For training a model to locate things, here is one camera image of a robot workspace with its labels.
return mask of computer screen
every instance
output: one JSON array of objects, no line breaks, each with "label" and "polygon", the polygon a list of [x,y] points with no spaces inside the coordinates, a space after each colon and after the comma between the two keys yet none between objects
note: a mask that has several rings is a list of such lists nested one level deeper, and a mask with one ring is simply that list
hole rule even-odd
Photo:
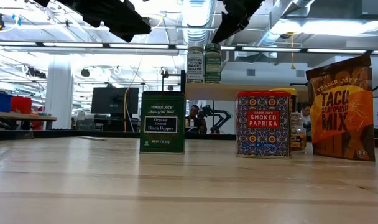
[{"label": "computer screen", "polygon": [[[127,88],[94,88],[91,113],[123,114],[124,94]],[[138,88],[130,88],[127,92],[127,107],[130,114],[138,113]]]}]

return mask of blue patterned tin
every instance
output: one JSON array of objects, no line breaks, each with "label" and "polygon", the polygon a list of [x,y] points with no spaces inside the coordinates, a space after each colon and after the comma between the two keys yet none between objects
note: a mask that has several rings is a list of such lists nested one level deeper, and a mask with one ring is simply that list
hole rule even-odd
[{"label": "blue patterned tin", "polygon": [[236,95],[236,155],[290,159],[290,97],[285,91]]}]

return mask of wooden table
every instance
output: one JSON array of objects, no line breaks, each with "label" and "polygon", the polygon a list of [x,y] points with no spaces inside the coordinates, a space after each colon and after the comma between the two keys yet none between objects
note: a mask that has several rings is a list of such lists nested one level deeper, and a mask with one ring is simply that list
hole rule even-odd
[{"label": "wooden table", "polygon": [[0,223],[378,224],[377,162],[235,156],[186,140],[139,155],[139,139],[0,141]]},{"label": "wooden table", "polygon": [[4,119],[13,120],[13,121],[45,121],[46,130],[52,129],[52,123],[58,119],[56,117],[51,117],[51,116],[40,116],[40,115],[20,114],[20,113],[5,113],[5,112],[0,112],[0,117]]}]

